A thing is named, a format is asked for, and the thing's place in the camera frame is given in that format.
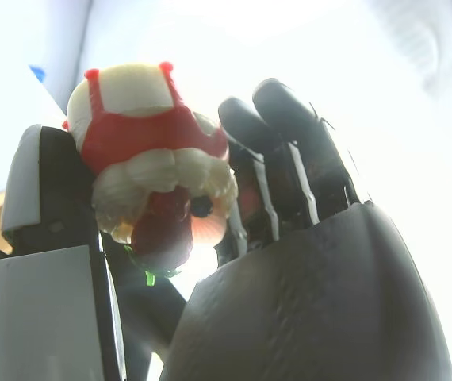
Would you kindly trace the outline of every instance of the toy face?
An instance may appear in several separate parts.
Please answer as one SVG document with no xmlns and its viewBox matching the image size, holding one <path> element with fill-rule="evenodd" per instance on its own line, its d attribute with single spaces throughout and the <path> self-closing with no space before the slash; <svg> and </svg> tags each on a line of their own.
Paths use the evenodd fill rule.
<svg viewBox="0 0 452 381">
<path fill-rule="evenodd" d="M 170 71 L 168 63 L 89 70 L 66 125 L 97 175 L 99 229 L 146 257 L 167 257 L 163 269 L 185 262 L 188 254 L 169 258 L 193 242 L 219 243 L 238 193 L 223 129 L 183 103 Z"/>
</svg>

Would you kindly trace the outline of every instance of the toy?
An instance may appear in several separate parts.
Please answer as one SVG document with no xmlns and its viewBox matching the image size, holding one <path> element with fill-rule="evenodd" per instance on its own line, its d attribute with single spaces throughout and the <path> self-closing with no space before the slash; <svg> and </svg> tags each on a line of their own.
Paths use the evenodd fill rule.
<svg viewBox="0 0 452 381">
<path fill-rule="evenodd" d="M 172 68 L 87 71 L 63 126 L 97 176 L 99 229 L 130 244 L 133 259 L 156 274 L 184 264 L 193 242 L 218 244 L 238 194 L 224 130 L 184 104 Z"/>
</svg>

